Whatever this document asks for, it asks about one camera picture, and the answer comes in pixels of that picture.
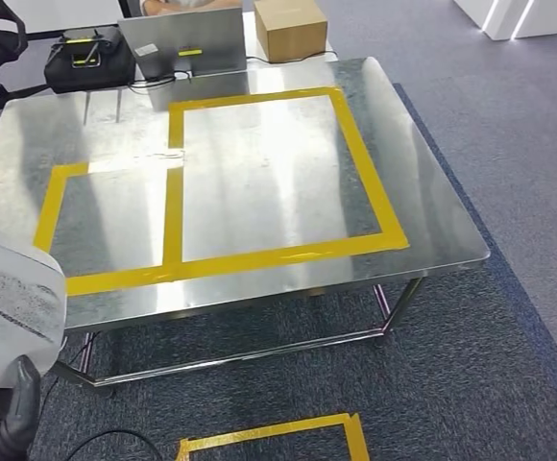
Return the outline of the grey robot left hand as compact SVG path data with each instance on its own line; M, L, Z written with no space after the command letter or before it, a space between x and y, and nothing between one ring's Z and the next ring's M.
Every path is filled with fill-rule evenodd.
M25 355L16 359L15 375L12 388L0 388L0 443L27 446L39 424L41 377Z

